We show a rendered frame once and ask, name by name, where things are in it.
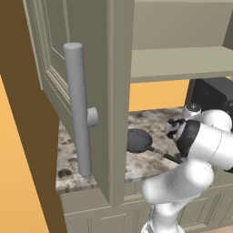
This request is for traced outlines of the grey-green base cabinets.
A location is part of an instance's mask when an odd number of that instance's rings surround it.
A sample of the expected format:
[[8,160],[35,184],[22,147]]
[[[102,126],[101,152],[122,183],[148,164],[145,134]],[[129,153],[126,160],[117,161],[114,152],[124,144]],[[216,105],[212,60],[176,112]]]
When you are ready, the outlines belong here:
[[[177,222],[186,233],[233,226],[233,175],[218,168],[214,172],[210,189],[179,212]],[[62,194],[67,233],[140,233],[150,210],[140,188],[139,182],[127,183],[124,203],[116,208],[98,188]]]

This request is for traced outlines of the grey-green cabinet door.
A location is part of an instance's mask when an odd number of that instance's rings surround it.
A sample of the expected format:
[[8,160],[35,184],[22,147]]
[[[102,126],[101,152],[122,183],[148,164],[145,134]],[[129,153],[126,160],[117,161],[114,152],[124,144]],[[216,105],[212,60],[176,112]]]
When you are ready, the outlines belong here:
[[70,135],[75,133],[64,44],[84,46],[92,174],[109,205],[124,202],[127,114],[135,0],[23,0],[39,84]]

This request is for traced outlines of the black frying pan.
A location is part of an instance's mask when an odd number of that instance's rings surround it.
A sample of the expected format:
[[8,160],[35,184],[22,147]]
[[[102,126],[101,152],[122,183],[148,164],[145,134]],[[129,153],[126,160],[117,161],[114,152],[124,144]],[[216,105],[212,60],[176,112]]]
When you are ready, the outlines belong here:
[[153,138],[150,134],[138,128],[131,128],[127,131],[127,152],[140,154],[146,151],[156,152],[162,157],[175,162],[177,164],[181,164],[182,160],[176,157],[169,155],[159,149],[155,149],[153,146]]

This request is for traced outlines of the grey-green wall cabinet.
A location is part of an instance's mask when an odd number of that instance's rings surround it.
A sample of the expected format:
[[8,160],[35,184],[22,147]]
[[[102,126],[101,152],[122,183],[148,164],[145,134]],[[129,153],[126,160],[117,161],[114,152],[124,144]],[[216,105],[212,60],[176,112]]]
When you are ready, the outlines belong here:
[[131,81],[233,76],[233,0],[136,0]]

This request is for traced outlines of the black countertop appliance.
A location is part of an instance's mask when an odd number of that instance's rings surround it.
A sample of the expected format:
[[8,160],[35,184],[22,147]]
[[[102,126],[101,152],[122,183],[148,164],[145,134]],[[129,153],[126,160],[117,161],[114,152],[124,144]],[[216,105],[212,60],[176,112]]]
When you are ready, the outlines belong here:
[[186,103],[195,103],[203,111],[220,109],[232,119],[233,131],[233,81],[226,77],[192,79],[189,82]]

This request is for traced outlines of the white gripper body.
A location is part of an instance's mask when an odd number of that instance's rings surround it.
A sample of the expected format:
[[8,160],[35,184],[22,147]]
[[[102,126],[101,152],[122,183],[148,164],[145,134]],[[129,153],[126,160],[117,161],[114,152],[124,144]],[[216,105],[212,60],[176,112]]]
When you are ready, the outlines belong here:
[[181,134],[186,125],[186,120],[180,119],[169,119],[166,124],[166,136],[173,140],[179,140]]

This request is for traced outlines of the brown tall side panel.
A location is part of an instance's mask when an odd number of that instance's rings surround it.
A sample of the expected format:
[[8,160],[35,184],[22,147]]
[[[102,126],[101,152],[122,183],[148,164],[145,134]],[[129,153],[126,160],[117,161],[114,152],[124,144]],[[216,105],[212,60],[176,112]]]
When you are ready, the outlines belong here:
[[40,90],[23,0],[0,0],[0,75],[48,233],[67,233],[56,194],[58,116]]

